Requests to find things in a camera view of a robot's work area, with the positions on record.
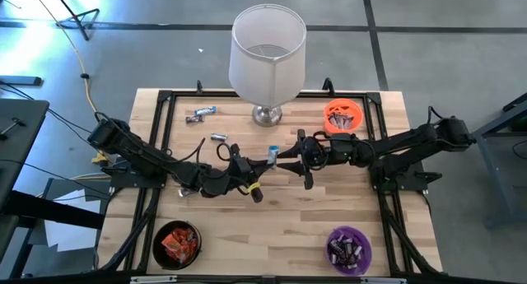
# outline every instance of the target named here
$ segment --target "red candy wrapper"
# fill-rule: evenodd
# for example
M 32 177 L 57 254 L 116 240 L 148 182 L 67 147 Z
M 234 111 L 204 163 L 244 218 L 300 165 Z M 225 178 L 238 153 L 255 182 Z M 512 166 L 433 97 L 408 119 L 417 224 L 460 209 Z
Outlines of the red candy wrapper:
M 192 258 L 198 246 L 194 232 L 182 228 L 174 229 L 161 243 L 165 246 L 168 256 L 180 263 Z

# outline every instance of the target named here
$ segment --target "wooden tabletop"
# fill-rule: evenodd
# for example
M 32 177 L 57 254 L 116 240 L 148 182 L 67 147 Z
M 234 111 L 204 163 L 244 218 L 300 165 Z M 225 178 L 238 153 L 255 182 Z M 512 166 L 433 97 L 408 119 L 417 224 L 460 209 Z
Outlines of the wooden tabletop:
M 135 98 L 129 124 L 143 139 L 150 135 L 158 91 L 139 89 Z M 408 130 L 403 94 L 382 91 L 381 98 L 388 134 Z M 239 144 L 242 156 L 266 159 L 269 145 L 279 145 L 282 151 L 292 146 L 298 128 L 308 134 L 321 130 L 322 110 L 329 101 L 293 100 L 282 106 L 283 117 L 278 126 L 262 128 L 251 118 L 253 105 L 239 98 L 178 98 L 169 148 L 180 158 L 188 155 L 205 137 L 200 161 L 225 168 L 226 162 L 216 156 L 217 143 L 210 140 L 211 133 L 223 133 L 229 137 L 227 143 Z M 207 116 L 204 123 L 185 124 L 185 116 L 210 105 L 217 107 L 216 114 Z M 374 110 L 372 114 L 376 136 L 380 138 Z M 157 147 L 161 145 L 165 120 L 164 114 Z M 366 138 L 364 123 L 357 130 L 357 136 Z M 372 245 L 373 261 L 366 275 L 388 276 L 379 203 L 367 170 L 334 165 L 314 172 L 314 179 L 313 189 L 304 190 L 303 179 L 298 175 L 270 170 L 260 179 L 263 201 L 258 204 L 237 191 L 213 199 L 199 195 L 181 198 L 177 193 L 179 186 L 170 180 L 161 192 L 154 234 L 173 220 L 189 221 L 201 232 L 201 254 L 189 267 L 177 271 L 178 274 L 337 276 L 324 257 L 324 244 L 333 228 L 347 225 L 362 231 Z M 100 265 L 110 260 L 130 232 L 137 195 L 136 189 L 124 189 L 108 206 L 98 248 Z M 441 270 L 431 218 L 423 198 L 416 193 L 402 192 L 401 201 L 408 236 L 429 263 Z M 402 268 L 400 245 L 395 238 L 394 234 Z M 143 236 L 138 239 L 134 267 L 140 258 L 142 241 Z M 175 272 L 162 270 L 151 255 L 148 273 Z

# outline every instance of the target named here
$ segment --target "black clamp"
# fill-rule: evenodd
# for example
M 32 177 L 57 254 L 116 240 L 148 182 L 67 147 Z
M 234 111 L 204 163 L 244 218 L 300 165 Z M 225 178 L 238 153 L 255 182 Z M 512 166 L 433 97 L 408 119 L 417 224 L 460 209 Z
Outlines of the black clamp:
M 201 95 L 203 93 L 203 86 L 201 84 L 201 81 L 198 80 L 198 82 L 196 83 L 196 92 Z
M 323 91 L 328 91 L 329 96 L 335 96 L 335 88 L 333 87 L 333 83 L 331 82 L 331 78 L 327 77 L 324 80 L 324 84 L 322 85 Z
M 0 132 L 0 140 L 7 140 L 7 133 L 9 133 L 9 131 L 11 131 L 15 126 L 17 125 L 21 127 L 26 126 L 26 124 L 21 119 L 14 117 L 11 120 L 13 121 L 13 123 L 11 123 L 9 127 L 5 128 L 3 131 Z

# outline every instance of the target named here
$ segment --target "black bowl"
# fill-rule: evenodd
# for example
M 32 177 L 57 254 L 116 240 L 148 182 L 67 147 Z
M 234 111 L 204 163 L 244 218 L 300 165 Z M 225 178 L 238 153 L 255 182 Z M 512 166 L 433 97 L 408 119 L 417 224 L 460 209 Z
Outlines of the black bowl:
M 179 261 L 176 261 L 172 257 L 168 256 L 165 251 L 166 247 L 161 243 L 168 236 L 168 234 L 170 234 L 176 228 L 192 230 L 196 234 L 196 240 L 198 240 L 196 251 L 194 252 L 192 257 L 187 259 L 187 261 L 185 261 L 184 263 L 180 263 Z M 194 260 L 196 260 L 200 251 L 201 234 L 195 226 L 191 225 L 187 221 L 171 221 L 165 224 L 162 228 L 160 228 L 160 230 L 154 237 L 154 243 L 152 246 L 152 252 L 154 253 L 154 259 L 156 260 L 157 264 L 159 264 L 163 269 L 167 270 L 179 270 L 181 268 L 188 267 L 191 263 L 194 262 Z

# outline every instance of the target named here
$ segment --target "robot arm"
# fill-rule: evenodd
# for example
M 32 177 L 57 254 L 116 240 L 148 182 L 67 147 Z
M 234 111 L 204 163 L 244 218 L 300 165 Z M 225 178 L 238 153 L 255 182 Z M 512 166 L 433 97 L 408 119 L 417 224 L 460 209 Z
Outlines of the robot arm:
M 130 127 L 125 122 L 97 114 L 104 118 L 99 120 L 96 129 L 88 137 L 88 142 L 96 149 L 121 155 L 130 163 L 135 173 L 147 178 L 169 174 L 188 192 L 200 192 L 205 198 L 214 198 L 227 194 L 232 189 L 238 189 L 244 195 L 250 194 L 256 203 L 262 201 L 260 188 L 251 185 L 256 184 L 259 176 L 272 165 L 268 165 L 267 161 L 252 161 L 241 156 L 238 145 L 229 147 L 222 143 L 218 146 L 218 155 L 221 146 L 227 147 L 229 151 L 229 158 L 223 159 L 229 161 L 228 168 L 219 170 L 198 161 L 204 139 L 191 155 L 176 160 L 165 151 L 144 142 L 130 131 Z M 186 161 L 194 154 L 197 155 L 197 162 Z M 249 193 L 241 190 L 240 187 L 245 187 Z
M 436 123 L 429 120 L 418 128 L 378 141 L 361 140 L 348 133 L 329 136 L 325 132 L 317 132 L 306 137 L 305 131 L 300 129 L 295 146 L 280 153 L 278 158 L 300 156 L 301 160 L 277 166 L 305 176 L 305 189 L 311 189 L 314 183 L 311 171 L 321 170 L 327 165 L 348 163 L 358 167 L 369 166 L 375 178 L 393 179 L 408 170 L 410 165 L 437 152 L 464 151 L 473 143 L 475 140 L 464 121 L 456 117 L 441 118 Z

